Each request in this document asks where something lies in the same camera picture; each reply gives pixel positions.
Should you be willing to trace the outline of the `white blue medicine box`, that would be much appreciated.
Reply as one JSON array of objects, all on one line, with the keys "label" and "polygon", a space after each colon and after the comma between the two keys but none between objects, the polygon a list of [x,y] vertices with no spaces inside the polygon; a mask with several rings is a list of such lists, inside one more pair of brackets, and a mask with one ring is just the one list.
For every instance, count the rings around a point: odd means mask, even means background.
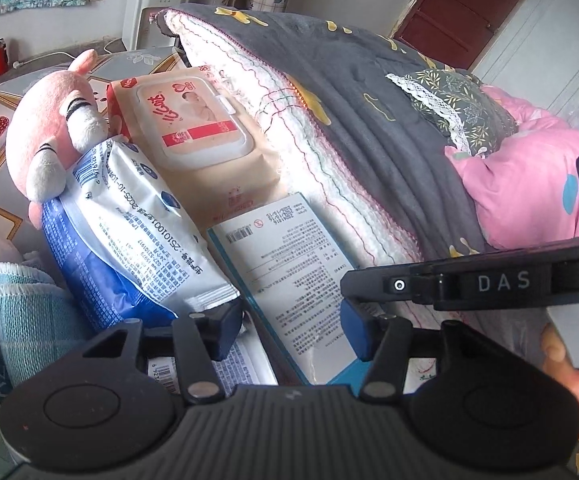
[{"label": "white blue medicine box", "polygon": [[306,199],[288,195],[207,234],[300,382],[359,390],[370,365],[340,325],[340,281],[352,264]]}]

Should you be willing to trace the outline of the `white blue tissue pack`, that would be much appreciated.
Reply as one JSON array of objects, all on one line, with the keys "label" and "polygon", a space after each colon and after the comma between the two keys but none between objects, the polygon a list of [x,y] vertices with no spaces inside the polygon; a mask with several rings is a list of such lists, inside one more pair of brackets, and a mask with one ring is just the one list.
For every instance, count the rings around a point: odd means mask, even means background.
[{"label": "white blue tissue pack", "polygon": [[98,332],[127,318],[167,326],[239,296],[166,181],[123,136],[68,170],[65,191],[42,206],[42,227]]}]

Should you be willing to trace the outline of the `green checkered towel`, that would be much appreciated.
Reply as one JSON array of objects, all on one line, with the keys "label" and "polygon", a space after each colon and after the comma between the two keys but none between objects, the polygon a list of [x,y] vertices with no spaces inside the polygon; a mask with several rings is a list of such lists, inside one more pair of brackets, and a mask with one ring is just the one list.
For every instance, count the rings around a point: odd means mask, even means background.
[{"label": "green checkered towel", "polygon": [[94,336],[70,292],[35,266],[0,262],[0,348],[14,386]]}]

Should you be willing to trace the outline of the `beige wet wipes pack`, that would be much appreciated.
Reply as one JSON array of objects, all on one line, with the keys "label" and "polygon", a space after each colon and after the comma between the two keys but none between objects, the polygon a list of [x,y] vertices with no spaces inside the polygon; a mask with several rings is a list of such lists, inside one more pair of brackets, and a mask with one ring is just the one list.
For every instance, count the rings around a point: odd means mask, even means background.
[{"label": "beige wet wipes pack", "polygon": [[203,231],[287,195],[278,155],[209,66],[116,80],[107,115]]}]

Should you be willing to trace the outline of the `pink plush toy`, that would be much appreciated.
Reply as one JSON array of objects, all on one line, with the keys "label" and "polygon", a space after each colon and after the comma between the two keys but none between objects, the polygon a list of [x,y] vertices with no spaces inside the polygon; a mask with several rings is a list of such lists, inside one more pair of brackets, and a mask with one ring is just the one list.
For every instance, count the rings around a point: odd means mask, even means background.
[{"label": "pink plush toy", "polygon": [[109,136],[86,78],[97,60],[95,50],[86,50],[65,70],[40,79],[22,97],[7,128],[7,169],[29,201],[35,229],[42,228],[43,205],[65,191],[67,170]]}]

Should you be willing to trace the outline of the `pink pillow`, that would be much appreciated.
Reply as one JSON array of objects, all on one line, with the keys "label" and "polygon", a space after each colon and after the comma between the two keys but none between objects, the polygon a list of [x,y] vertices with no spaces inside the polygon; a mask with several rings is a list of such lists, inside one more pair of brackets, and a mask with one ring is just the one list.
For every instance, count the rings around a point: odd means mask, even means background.
[{"label": "pink pillow", "polygon": [[481,90],[516,120],[518,132],[486,158],[445,148],[475,203],[486,242],[535,247],[579,237],[579,130],[502,89]]}]

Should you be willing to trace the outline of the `dark floral lace pillow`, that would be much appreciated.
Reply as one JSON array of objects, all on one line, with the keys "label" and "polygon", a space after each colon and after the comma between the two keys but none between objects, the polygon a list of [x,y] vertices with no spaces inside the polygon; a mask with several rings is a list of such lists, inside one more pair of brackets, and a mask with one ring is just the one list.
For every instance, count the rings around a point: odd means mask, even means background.
[{"label": "dark floral lace pillow", "polygon": [[488,96],[473,76],[427,68],[404,76],[387,74],[386,78],[459,152],[488,157],[517,133],[514,117]]}]

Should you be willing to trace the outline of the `fruit pattern table cover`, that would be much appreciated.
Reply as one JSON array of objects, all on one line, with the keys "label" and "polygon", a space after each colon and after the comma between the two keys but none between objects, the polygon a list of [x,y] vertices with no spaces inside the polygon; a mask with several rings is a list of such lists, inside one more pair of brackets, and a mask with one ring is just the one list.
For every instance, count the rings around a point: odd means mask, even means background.
[{"label": "fruit pattern table cover", "polygon": [[16,96],[0,92],[0,261],[39,252],[56,275],[41,228],[42,203],[65,187],[83,153],[120,130],[98,103],[115,81],[183,67],[178,50],[99,56],[90,49],[44,76],[19,79]]}]

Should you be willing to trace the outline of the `dark red door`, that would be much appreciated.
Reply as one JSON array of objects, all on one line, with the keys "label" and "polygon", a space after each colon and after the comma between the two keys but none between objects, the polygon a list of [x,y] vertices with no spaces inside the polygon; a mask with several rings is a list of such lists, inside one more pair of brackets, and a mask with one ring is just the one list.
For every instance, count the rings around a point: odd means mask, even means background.
[{"label": "dark red door", "polygon": [[393,37],[428,58],[469,68],[521,0],[414,0]]}]

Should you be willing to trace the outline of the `white water dispenser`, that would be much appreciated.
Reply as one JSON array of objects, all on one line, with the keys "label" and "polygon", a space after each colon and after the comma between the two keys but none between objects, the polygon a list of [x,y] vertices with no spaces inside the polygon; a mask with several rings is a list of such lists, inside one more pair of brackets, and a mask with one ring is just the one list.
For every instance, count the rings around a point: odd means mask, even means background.
[{"label": "white water dispenser", "polygon": [[163,35],[156,15],[188,0],[126,0],[121,41],[126,50],[164,48],[174,45],[172,37]]}]

